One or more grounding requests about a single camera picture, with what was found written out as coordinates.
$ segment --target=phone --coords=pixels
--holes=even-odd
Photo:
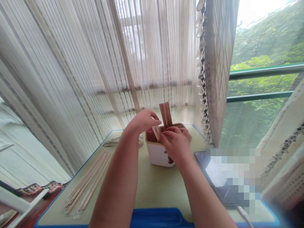
[[[222,176],[221,170],[206,151],[194,153],[207,181],[225,206],[240,206],[239,193],[234,192]]]

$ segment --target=person's left hand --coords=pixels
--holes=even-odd
[[[141,134],[144,131],[152,132],[152,126],[160,125],[161,123],[162,122],[158,119],[155,112],[149,109],[144,109],[131,120],[127,128],[131,128],[138,134]]]

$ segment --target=pixelated area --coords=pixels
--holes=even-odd
[[[251,219],[260,214],[261,170],[260,149],[209,149],[211,159],[221,170]]]

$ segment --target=person's right hand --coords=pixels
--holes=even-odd
[[[193,159],[189,147],[191,140],[192,136],[185,128],[168,127],[167,131],[161,133],[161,142],[177,167]]]

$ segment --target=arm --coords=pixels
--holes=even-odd
[[[161,134],[161,141],[184,179],[195,227],[236,228],[192,157],[188,130],[177,127],[167,130]]]
[[[90,228],[130,226],[137,189],[138,137],[159,124],[157,115],[145,109],[123,131],[101,186]]]

